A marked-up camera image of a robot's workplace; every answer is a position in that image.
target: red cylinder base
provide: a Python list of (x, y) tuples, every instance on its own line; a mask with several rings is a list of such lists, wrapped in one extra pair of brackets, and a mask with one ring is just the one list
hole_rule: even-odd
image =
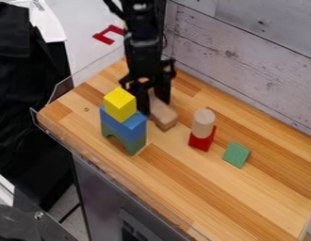
[(204, 152), (208, 152), (210, 145), (214, 140), (215, 133), (216, 133), (216, 125), (213, 127), (213, 131), (211, 132), (211, 135), (207, 138), (198, 138), (194, 136), (192, 133), (190, 133), (188, 145), (190, 147), (197, 148)]

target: green block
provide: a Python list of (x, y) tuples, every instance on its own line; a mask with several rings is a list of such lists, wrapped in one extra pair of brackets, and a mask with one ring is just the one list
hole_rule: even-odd
[(112, 129), (106, 124), (101, 123), (103, 137), (114, 136), (116, 137), (125, 147), (126, 152), (129, 155), (136, 154), (146, 144), (146, 134), (141, 135), (136, 141), (129, 141), (122, 137), (117, 131)]
[(241, 169), (244, 166), (245, 161), (249, 157), (250, 153), (251, 151), (249, 149), (233, 141), (229, 143), (229, 146), (222, 159)]

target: wooden cylinder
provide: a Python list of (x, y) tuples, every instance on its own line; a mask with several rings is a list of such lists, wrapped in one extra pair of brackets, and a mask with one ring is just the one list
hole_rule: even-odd
[(191, 133), (198, 138), (210, 136), (215, 124), (215, 113), (209, 109), (199, 109), (196, 111), (192, 123)]

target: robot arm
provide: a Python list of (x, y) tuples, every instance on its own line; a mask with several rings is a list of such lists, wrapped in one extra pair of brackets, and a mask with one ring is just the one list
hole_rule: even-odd
[(156, 4), (165, 0), (121, 0), (120, 10), (112, 0), (104, 0), (111, 12), (125, 21), (124, 47), (129, 74), (120, 80), (124, 89), (137, 98), (138, 110), (150, 114), (148, 91), (170, 103), (171, 81), (175, 77), (174, 60), (161, 60), (163, 39), (163, 12)]

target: white paper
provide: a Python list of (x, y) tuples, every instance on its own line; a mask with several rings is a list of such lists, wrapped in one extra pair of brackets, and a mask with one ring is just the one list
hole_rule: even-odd
[(44, 0), (14, 0), (6, 2), (19, 7), (29, 8), (30, 22), (41, 31), (45, 42), (65, 41), (67, 39), (60, 21)]

